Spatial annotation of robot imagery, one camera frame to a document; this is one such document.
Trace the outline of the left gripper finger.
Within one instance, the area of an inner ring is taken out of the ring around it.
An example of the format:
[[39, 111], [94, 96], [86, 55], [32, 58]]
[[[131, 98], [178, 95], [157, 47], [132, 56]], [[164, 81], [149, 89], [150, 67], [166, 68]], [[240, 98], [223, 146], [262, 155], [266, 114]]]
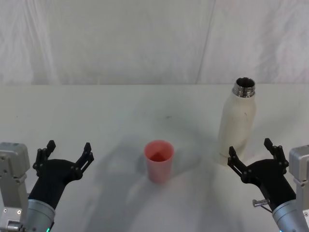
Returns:
[[48, 161], [48, 158], [50, 157], [51, 153], [53, 153], [55, 148], [56, 148], [56, 144], [54, 140], [50, 140], [46, 148], [39, 148], [37, 150], [36, 160], [32, 166], [33, 169], [36, 171], [37, 177], [39, 177], [42, 166], [44, 165], [46, 161]]
[[89, 142], [84, 146], [84, 151], [79, 159], [71, 166], [71, 176], [72, 180], [80, 180], [83, 177], [84, 171], [89, 167], [89, 165], [94, 161], [92, 148]]

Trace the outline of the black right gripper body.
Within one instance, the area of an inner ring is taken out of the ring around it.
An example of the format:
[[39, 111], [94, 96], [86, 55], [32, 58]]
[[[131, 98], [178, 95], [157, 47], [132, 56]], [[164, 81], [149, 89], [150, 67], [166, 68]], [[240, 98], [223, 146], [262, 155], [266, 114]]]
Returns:
[[281, 204], [296, 199], [296, 195], [284, 175], [288, 161], [264, 159], [247, 167], [246, 183], [256, 185], [273, 211]]

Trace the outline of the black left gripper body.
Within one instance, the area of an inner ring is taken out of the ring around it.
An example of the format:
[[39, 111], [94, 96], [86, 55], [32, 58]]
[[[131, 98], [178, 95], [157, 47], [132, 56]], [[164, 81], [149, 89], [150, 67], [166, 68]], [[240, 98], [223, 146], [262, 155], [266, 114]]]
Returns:
[[56, 209], [68, 183], [80, 179], [80, 167], [64, 159], [35, 162], [37, 181], [28, 198], [48, 204]]

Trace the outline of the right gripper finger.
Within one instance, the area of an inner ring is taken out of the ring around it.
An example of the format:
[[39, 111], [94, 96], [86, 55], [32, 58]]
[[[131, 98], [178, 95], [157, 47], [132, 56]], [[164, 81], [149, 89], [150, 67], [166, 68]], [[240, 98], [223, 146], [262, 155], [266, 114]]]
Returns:
[[227, 165], [241, 178], [243, 183], [251, 183], [249, 168], [238, 158], [233, 146], [229, 147], [229, 155]]
[[289, 162], [285, 158], [285, 154], [281, 145], [275, 146], [269, 138], [264, 140], [265, 148], [271, 153], [273, 159], [277, 162], [279, 167], [282, 169], [282, 173], [287, 173], [286, 168], [289, 166]]

